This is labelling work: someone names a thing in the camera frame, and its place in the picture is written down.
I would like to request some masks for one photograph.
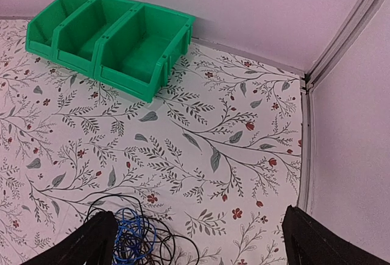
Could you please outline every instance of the floral tablecloth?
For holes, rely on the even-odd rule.
[[[200,262],[285,264],[299,189],[299,78],[192,44],[145,104],[24,50],[0,21],[0,265],[61,241],[100,196],[136,196]],[[98,203],[104,209],[126,200]],[[179,241],[175,264],[194,264]]]

